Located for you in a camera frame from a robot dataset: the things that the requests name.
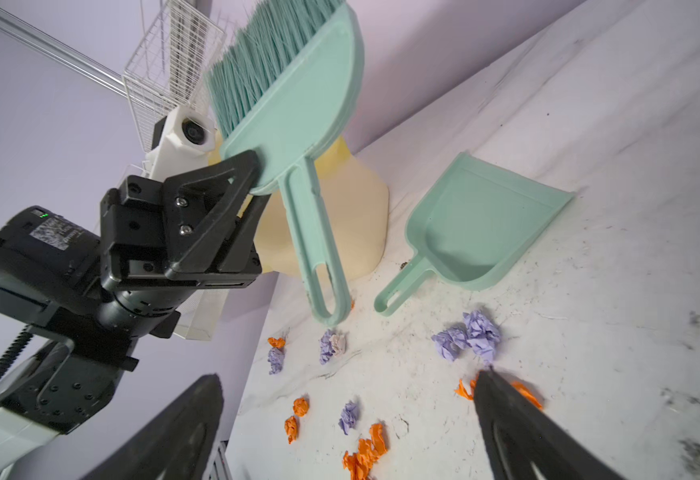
white wire basket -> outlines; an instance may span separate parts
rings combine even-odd
[[[179,105],[210,112],[202,74],[221,58],[227,35],[184,0],[168,0],[125,67],[123,83],[139,141],[152,150],[155,123]]]

mint green dustpan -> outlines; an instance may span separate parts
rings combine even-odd
[[[573,197],[459,154],[411,212],[414,257],[377,295],[375,311],[392,314],[433,272],[467,290],[494,285]]]
[[[313,315],[334,326],[350,313],[345,272],[313,162],[337,139],[361,90],[363,42],[353,11],[342,5],[321,26],[221,145],[220,156],[244,150],[263,170],[253,195],[280,189]],[[336,307],[328,312],[315,269],[325,264]]]

mint green brush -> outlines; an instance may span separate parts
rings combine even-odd
[[[342,0],[266,0],[206,75],[225,142],[222,159],[254,150],[253,195],[281,190],[313,315],[334,326],[350,313],[345,272],[317,181],[315,159],[355,110],[363,43]],[[336,299],[328,312],[315,269],[325,264]]]

orange crumpled paper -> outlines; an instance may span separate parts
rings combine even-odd
[[[274,338],[270,337],[267,339],[267,341],[270,343],[271,346],[273,346],[276,349],[282,349],[286,344],[286,340],[282,339],[282,338],[274,339]]]
[[[299,424],[297,423],[297,418],[295,416],[290,416],[286,420],[286,433],[288,434],[288,445],[297,439],[299,434]]]
[[[534,396],[531,392],[529,392],[529,389],[526,388],[526,386],[521,383],[521,382],[512,382],[510,385],[513,386],[518,392],[520,392],[520,395],[522,395],[524,398],[526,398],[529,402],[531,402],[531,405],[537,407],[539,410],[542,410],[542,404],[537,400],[537,397]]]
[[[357,441],[357,453],[350,455],[345,452],[342,465],[350,471],[350,480],[366,480],[371,467],[387,453],[387,446],[384,445],[382,437],[383,431],[384,426],[375,423],[368,431],[371,440],[361,438]]]
[[[297,398],[294,400],[294,414],[297,417],[303,417],[305,414],[307,414],[307,410],[310,409],[310,404],[307,402],[307,399],[304,397]]]
[[[470,380],[470,388],[472,389],[473,395],[475,394],[475,384],[478,380],[478,376],[475,376],[474,380]],[[544,408],[542,407],[542,404],[537,400],[537,397],[534,396],[531,391],[521,382],[512,382],[510,385],[513,386],[514,389],[518,390],[520,395],[523,396],[523,398],[526,398],[531,404],[535,407],[537,407],[539,410],[543,410]],[[459,379],[459,387],[454,390],[454,392],[457,393],[457,395],[462,396],[464,398],[467,398],[468,400],[472,400],[473,396],[467,393],[467,389],[464,388],[464,384],[462,383],[462,379]]]
[[[473,392],[475,392],[475,380],[470,382],[470,386],[473,387]],[[468,400],[472,400],[473,396],[471,396],[469,393],[467,393],[467,390],[464,389],[464,384],[462,383],[462,379],[459,379],[459,387],[454,390],[454,392],[464,398],[467,398]]]

yellow container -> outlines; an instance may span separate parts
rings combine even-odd
[[[212,152],[209,163],[219,161],[219,152]],[[315,169],[345,277],[353,280],[370,274],[384,253],[390,200],[387,186],[353,157],[343,137],[315,161]],[[264,272],[301,277],[280,192],[272,194],[254,244]]]

